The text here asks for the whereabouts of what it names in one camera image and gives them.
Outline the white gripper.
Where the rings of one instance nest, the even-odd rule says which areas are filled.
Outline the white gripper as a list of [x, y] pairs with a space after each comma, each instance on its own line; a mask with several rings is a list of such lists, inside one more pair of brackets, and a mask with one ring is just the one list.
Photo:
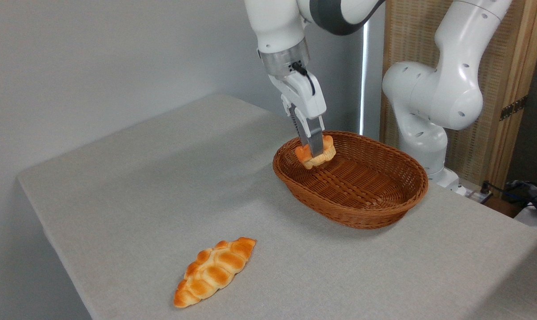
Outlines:
[[281, 101], [291, 118], [303, 146], [309, 146], [312, 157], [324, 152], [323, 115], [327, 111], [318, 80], [313, 74], [298, 71], [287, 76], [269, 75], [271, 83], [281, 92]]

